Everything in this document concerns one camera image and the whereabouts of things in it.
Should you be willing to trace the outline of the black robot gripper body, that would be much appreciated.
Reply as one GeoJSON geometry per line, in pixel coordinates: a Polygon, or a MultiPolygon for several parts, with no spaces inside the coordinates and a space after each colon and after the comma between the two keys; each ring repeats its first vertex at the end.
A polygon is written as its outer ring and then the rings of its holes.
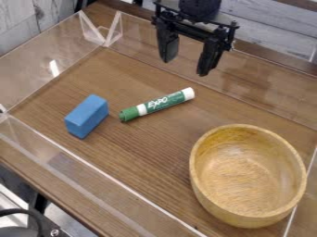
{"type": "Polygon", "coordinates": [[[177,34],[203,42],[209,36],[219,39],[223,49],[231,50],[239,24],[220,13],[221,0],[153,0],[155,15],[177,34]]]}

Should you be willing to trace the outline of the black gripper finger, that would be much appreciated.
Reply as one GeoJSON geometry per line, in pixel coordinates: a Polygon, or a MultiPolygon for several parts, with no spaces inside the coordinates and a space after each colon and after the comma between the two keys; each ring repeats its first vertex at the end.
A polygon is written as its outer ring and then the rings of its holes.
{"type": "Polygon", "coordinates": [[[219,39],[208,37],[204,41],[203,51],[196,65],[196,74],[203,77],[216,67],[223,53],[223,43],[219,39]]]}
{"type": "Polygon", "coordinates": [[[173,27],[161,19],[156,21],[157,52],[164,63],[168,63],[177,54],[179,37],[173,27]]]}

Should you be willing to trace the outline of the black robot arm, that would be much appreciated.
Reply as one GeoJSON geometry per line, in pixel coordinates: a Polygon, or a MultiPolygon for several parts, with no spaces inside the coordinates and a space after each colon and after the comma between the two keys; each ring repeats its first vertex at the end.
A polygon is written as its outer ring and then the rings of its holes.
{"type": "Polygon", "coordinates": [[[196,74],[203,77],[216,68],[224,51],[232,49],[235,20],[224,19],[219,9],[221,0],[153,0],[157,53],[164,63],[177,55],[179,36],[203,44],[196,74]]]}

